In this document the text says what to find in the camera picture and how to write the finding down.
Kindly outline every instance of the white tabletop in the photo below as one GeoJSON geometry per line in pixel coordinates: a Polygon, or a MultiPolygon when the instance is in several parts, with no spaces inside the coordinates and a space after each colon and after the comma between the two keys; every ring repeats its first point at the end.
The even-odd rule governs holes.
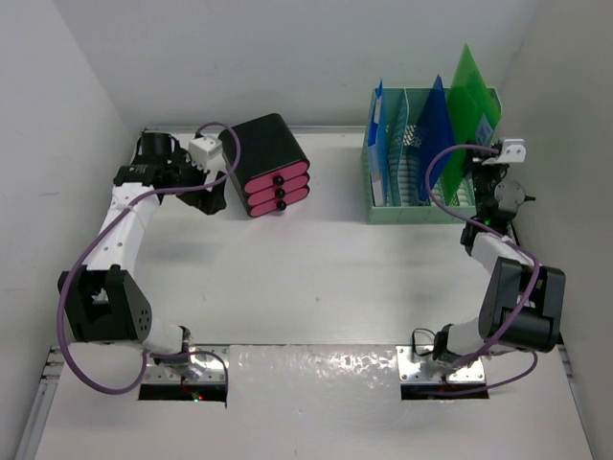
{"type": "MultiPolygon", "coordinates": [[[[297,138],[311,161],[306,200],[251,219],[234,190],[211,218],[166,198],[136,280],[154,314],[198,342],[328,345],[231,347],[227,410],[107,397],[65,369],[37,458],[589,458],[556,352],[488,401],[400,401],[392,345],[474,317],[488,275],[459,244],[462,226],[365,223],[361,134],[297,138]]],[[[107,384],[138,369],[132,350],[72,349],[107,384]]],[[[497,358],[488,381],[529,364],[497,358]]]]}

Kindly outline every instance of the white wall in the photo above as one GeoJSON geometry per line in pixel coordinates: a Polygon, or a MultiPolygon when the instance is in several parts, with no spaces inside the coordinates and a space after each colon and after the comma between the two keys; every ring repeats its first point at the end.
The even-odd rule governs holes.
{"type": "Polygon", "coordinates": [[[500,85],[535,0],[55,0],[125,119],[362,125],[370,88],[450,83],[465,42],[500,85]]]}
{"type": "Polygon", "coordinates": [[[548,0],[503,91],[504,132],[525,137],[515,175],[537,202],[518,233],[564,269],[562,332],[596,458],[613,458],[613,3],[548,0]]]}
{"type": "Polygon", "coordinates": [[[57,276],[99,228],[132,136],[51,0],[0,5],[0,458],[55,339],[57,276]]]}

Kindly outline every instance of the file organizer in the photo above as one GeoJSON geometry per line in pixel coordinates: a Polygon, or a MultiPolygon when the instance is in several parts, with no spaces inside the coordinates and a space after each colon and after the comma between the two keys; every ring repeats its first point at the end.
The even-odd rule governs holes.
{"type": "MultiPolygon", "coordinates": [[[[365,133],[362,147],[362,175],[365,187],[367,220],[372,224],[421,224],[421,223],[461,223],[449,216],[436,205],[411,205],[418,202],[419,162],[409,159],[409,146],[417,145],[420,138],[416,135],[416,124],[430,94],[431,88],[384,88],[383,99],[387,112],[387,145],[390,180],[388,181],[387,206],[375,206],[368,163],[368,132],[365,133]]],[[[491,97],[502,111],[496,90],[488,89],[491,97]]],[[[375,91],[372,93],[369,109],[370,120],[375,108],[375,91]]],[[[443,186],[439,180],[433,192],[443,199],[443,186]]],[[[450,206],[454,211],[472,217],[475,215],[472,184],[464,179],[456,194],[457,205],[450,206]]]]}

